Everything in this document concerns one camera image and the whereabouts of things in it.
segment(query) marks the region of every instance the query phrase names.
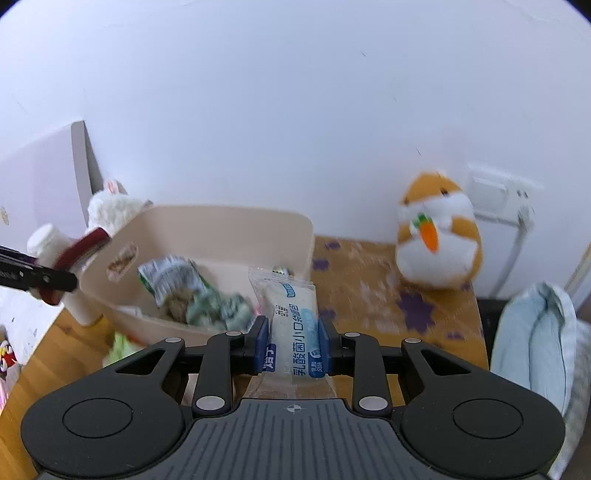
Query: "beige plastic bin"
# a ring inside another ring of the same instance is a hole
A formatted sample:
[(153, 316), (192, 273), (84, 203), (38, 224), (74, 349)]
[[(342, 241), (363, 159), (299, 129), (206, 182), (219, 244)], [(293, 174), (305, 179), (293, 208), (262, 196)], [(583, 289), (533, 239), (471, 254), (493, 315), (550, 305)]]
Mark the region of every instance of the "beige plastic bin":
[[(107, 269), (130, 245), (137, 257), (116, 281)], [(314, 234), (310, 219), (298, 213), (227, 206), (154, 206), (121, 229), (80, 278), (82, 292), (123, 332), (145, 344), (181, 337), (187, 346), (204, 345), (214, 333), (156, 318), (155, 300), (138, 278), (144, 262), (165, 255), (192, 259), (201, 275), (221, 292), (256, 298), (249, 267), (289, 267), (308, 278)], [(141, 317), (133, 314), (141, 309)]]

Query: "electrical outlet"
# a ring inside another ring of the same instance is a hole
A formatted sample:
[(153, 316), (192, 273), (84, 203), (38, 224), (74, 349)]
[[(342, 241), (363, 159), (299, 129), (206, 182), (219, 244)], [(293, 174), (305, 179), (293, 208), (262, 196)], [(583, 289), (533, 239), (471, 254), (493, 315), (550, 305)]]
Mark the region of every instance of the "electrical outlet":
[(534, 203), (544, 190), (535, 180), (481, 166), (469, 166), (466, 194), (474, 205), (474, 212), (494, 222), (519, 225), (526, 218), (532, 226)]

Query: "plastic wrapper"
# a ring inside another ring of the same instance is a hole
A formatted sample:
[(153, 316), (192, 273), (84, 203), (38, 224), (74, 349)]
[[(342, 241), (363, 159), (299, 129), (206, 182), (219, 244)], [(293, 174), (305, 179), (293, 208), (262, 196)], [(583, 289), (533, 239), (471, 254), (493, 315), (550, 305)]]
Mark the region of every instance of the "plastic wrapper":
[(251, 379), (245, 396), (336, 398), (320, 357), (314, 285), (268, 270), (248, 276), (271, 331), (263, 372)]

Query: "orange carrot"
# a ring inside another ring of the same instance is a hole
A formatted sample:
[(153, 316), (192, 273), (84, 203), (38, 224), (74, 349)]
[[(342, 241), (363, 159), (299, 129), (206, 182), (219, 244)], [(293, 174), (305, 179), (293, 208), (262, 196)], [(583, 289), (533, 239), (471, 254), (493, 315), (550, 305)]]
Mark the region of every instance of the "orange carrot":
[(425, 247), (427, 247), (432, 253), (436, 254), (437, 250), (439, 250), (439, 239), (437, 237), (437, 229), (433, 222), (421, 222), (418, 231), (425, 243)]

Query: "purple splotch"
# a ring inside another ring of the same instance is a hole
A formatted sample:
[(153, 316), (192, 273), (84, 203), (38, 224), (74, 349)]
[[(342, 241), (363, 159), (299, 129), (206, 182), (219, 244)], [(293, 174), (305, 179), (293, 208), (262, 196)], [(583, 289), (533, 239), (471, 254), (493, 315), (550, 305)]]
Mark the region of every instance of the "purple splotch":
[(325, 258), (319, 258), (318, 260), (312, 260), (312, 268), (314, 270), (328, 270), (330, 267), (329, 261)]
[(338, 250), (340, 248), (340, 243), (338, 243), (337, 241), (332, 241), (332, 242), (327, 242), (324, 244), (324, 247), (327, 250)]
[(320, 309), (318, 310), (318, 316), (323, 320), (334, 322), (336, 318), (336, 312), (333, 309)]
[(435, 305), (423, 300), (420, 293), (400, 292), (400, 300), (396, 305), (404, 313), (404, 323), (407, 330), (416, 330), (418, 333), (425, 333), (430, 326), (435, 325), (431, 319), (431, 313)]
[(445, 338), (448, 338), (450, 340), (463, 340), (464, 336), (460, 332), (448, 332), (445, 335)]

